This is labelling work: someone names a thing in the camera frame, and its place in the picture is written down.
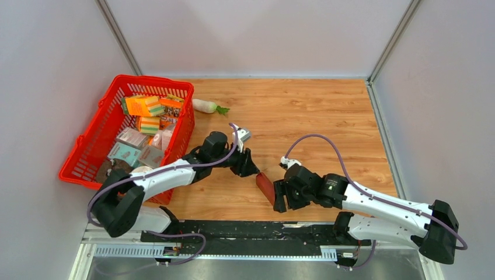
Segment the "red paper box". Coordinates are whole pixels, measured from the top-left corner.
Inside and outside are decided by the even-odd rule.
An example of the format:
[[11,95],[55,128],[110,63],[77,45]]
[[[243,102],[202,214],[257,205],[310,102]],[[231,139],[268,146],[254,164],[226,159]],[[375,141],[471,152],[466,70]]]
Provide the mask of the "red paper box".
[[256,176],[256,185],[268,202],[274,206],[276,201],[275,189],[273,182],[262,172]]

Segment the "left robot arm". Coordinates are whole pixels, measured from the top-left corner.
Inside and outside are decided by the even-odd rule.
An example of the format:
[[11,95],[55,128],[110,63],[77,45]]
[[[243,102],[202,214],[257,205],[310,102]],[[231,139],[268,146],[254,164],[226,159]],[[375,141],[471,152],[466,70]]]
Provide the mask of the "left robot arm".
[[162,208],[144,206],[144,202],[174,188],[197,183],[210,176],[214,168],[229,168],[239,177],[258,174],[251,150],[244,146],[250,137],[249,130],[235,127],[233,143],[229,145],[224,133],[214,131],[202,145],[173,163],[138,173],[112,170],[89,202],[89,222],[104,228],[110,237],[120,237],[132,230],[152,231],[165,242],[173,241],[179,230],[170,214]]

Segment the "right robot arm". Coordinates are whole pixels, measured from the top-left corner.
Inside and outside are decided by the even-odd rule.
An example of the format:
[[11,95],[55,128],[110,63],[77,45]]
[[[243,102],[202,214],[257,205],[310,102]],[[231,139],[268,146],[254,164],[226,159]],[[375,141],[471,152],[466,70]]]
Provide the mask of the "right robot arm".
[[459,222],[447,202],[431,205],[381,194],[339,174],[320,176],[294,164],[273,183],[275,211],[283,213],[311,203],[340,210],[333,237],[340,244],[377,240],[417,249],[442,264],[455,261]]

